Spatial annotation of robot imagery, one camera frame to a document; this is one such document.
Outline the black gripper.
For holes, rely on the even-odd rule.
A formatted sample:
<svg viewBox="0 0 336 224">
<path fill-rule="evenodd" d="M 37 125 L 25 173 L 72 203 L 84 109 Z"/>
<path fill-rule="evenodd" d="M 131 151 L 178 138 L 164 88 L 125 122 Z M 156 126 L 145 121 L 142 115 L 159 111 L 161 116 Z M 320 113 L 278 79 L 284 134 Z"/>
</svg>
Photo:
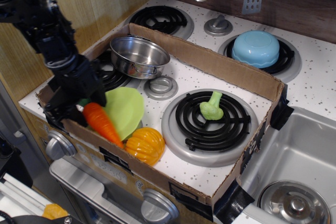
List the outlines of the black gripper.
<svg viewBox="0 0 336 224">
<path fill-rule="evenodd" d="M 44 112 L 49 122 L 64 127 L 63 120 L 72 120 L 86 127 L 88 123 L 76 105 L 82 99 L 89 99 L 102 107 L 107 104 L 101 78 L 96 74 L 91 61 L 83 55 L 76 56 L 71 70 L 57 71 L 51 87 L 55 94 L 46 103 Z"/>
</svg>

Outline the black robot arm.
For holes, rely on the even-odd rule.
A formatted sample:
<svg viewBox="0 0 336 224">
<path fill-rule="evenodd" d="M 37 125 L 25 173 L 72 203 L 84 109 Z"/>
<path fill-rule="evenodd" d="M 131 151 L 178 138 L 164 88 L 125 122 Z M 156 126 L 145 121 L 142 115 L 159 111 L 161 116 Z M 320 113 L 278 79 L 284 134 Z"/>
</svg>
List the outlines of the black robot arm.
<svg viewBox="0 0 336 224">
<path fill-rule="evenodd" d="M 78 52 L 75 31 L 57 1 L 1 0 L 1 23 L 13 24 L 54 74 L 48 83 L 54 95 L 43 107 L 47 121 L 62 128 L 62 120 L 71 119 L 86 127 L 76 106 L 82 99 L 105 106 L 105 89 L 98 61 Z"/>
</svg>

